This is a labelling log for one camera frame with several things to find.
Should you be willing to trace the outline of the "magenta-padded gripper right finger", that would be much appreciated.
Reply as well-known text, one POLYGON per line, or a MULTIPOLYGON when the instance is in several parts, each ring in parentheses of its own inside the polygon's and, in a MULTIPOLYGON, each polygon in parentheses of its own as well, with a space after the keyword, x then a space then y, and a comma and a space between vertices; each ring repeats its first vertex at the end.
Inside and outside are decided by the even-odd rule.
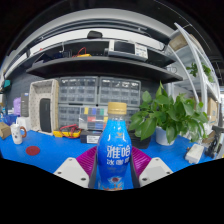
POLYGON ((151 158, 136 147, 132 148, 130 169, 134 188, 143 187, 173 173, 159 157, 151 158))

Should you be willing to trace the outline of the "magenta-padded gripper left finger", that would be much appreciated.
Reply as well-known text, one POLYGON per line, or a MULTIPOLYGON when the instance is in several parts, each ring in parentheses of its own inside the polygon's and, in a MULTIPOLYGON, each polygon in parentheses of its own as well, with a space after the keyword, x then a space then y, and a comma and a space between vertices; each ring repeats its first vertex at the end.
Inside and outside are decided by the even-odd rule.
POLYGON ((97 173, 97 147, 92 147, 77 158, 68 157, 54 172, 67 181, 93 189, 97 173))

